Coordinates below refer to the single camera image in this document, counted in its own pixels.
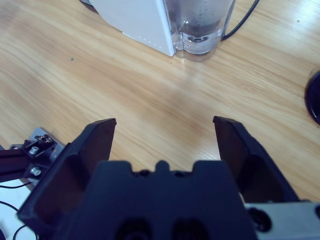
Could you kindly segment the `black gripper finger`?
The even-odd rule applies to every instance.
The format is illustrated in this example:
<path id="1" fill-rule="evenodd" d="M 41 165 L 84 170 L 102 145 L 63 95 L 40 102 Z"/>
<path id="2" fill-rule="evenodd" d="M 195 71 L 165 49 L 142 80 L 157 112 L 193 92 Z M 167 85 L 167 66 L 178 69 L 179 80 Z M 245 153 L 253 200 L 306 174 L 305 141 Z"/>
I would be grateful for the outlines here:
<path id="1" fill-rule="evenodd" d="M 114 118 L 88 124 L 19 208 L 19 220 L 39 237 L 50 238 L 79 205 L 98 163 L 109 160 L 116 124 Z"/>
<path id="2" fill-rule="evenodd" d="M 245 202 L 300 201 L 265 148 L 241 122 L 215 116 L 213 123 L 220 158 L 227 163 Z"/>

